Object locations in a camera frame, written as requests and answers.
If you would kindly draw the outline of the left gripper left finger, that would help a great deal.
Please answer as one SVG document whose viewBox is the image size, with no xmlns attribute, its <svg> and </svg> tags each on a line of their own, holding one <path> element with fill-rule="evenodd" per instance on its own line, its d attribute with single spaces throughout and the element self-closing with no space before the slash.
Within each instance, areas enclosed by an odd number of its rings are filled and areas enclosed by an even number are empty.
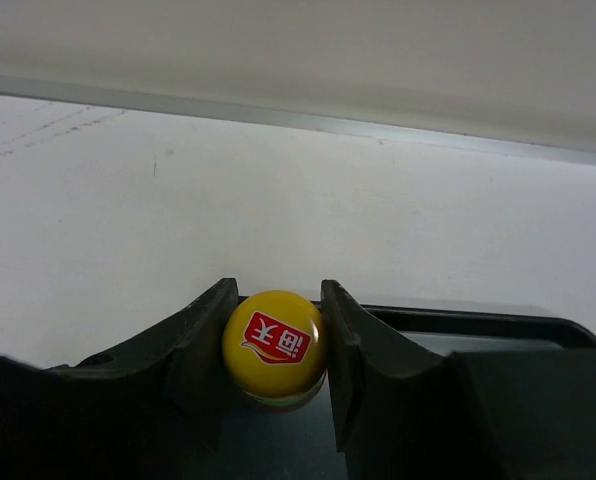
<svg viewBox="0 0 596 480">
<path fill-rule="evenodd" d="M 0 479 L 194 479 L 231 394 L 224 278 L 191 304 L 77 365 L 0 356 Z"/>
</svg>

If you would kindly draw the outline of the red chili sauce bottle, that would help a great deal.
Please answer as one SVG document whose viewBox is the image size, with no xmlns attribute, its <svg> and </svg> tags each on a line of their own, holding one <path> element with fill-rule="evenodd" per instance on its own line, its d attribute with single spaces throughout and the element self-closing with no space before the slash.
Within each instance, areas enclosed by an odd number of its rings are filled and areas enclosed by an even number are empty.
<svg viewBox="0 0 596 480">
<path fill-rule="evenodd" d="M 222 335 L 227 371 L 244 396 L 272 411 L 295 410 L 326 376 L 327 332 L 316 305 L 285 290 L 242 300 Z"/>
</svg>

